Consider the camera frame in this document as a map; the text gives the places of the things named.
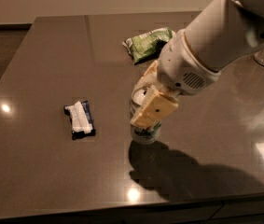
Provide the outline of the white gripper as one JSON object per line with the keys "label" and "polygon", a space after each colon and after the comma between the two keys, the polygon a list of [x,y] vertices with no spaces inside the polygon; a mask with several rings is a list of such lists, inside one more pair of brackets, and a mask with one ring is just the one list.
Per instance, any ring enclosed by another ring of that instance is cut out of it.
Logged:
{"label": "white gripper", "polygon": [[189,48],[185,31],[178,31],[134,86],[132,101],[136,109],[131,125],[151,128],[178,107],[177,99],[156,89],[158,81],[181,95],[195,95],[217,82],[220,75],[198,61]]}

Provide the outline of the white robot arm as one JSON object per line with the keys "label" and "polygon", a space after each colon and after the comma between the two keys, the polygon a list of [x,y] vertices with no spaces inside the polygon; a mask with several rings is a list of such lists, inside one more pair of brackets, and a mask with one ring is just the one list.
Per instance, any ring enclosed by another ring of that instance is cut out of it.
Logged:
{"label": "white robot arm", "polygon": [[131,125],[148,129],[173,113],[180,95],[195,95],[221,70],[264,48],[264,0],[214,0],[163,47],[138,81]]}

